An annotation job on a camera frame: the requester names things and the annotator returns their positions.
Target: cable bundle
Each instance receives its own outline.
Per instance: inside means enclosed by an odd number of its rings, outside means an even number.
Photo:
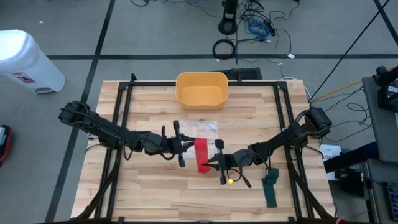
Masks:
[[[250,34],[256,35],[258,39],[265,39],[269,35],[268,26],[258,19],[249,20],[248,31]]]

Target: trash can lid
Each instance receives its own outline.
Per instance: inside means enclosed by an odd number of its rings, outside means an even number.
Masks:
[[[15,57],[25,46],[29,35],[21,30],[0,31],[0,62]]]

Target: wooden tabletop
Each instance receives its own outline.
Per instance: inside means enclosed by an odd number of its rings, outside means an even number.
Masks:
[[[296,117],[308,108],[301,80],[287,81],[292,110]],[[112,119],[119,82],[104,82],[96,112]],[[285,121],[288,122],[282,92]],[[119,124],[123,114],[123,97]],[[166,135],[173,136],[173,120],[217,121],[217,135],[225,142],[224,153],[233,153],[249,144],[267,141],[280,133],[274,92],[271,86],[230,86],[229,98],[220,110],[184,110],[175,99],[174,86],[135,86],[129,108],[127,128],[160,134],[162,125]],[[317,140],[309,139],[309,146],[319,149]],[[98,140],[88,145],[98,144]],[[86,153],[72,217],[89,204],[100,185],[106,150],[94,147]],[[333,199],[326,179],[322,156],[309,149],[303,150],[303,161],[310,190],[330,214],[334,214]],[[180,168],[178,159],[166,161],[160,156],[134,153],[129,161],[122,158],[113,219],[126,220],[213,220],[213,221],[287,221],[294,216],[294,205],[289,183],[284,150],[271,156],[271,166],[279,169],[275,184],[277,208],[267,208],[261,179],[265,166],[244,167],[244,175],[252,188],[243,181],[220,185],[219,173],[211,170],[199,174],[195,159],[185,159]],[[305,201],[299,190],[300,203],[306,216]],[[108,194],[103,204],[108,205]]]

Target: yellow bowl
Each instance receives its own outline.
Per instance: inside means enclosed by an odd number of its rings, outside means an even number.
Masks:
[[[177,77],[175,97],[187,110],[217,110],[228,98],[228,79],[221,72],[184,72]]]

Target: green cloth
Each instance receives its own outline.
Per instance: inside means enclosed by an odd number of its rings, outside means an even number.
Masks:
[[[279,169],[270,168],[268,169],[268,175],[262,179],[262,189],[266,196],[267,208],[276,208],[276,195],[274,190],[274,184],[279,177]]]

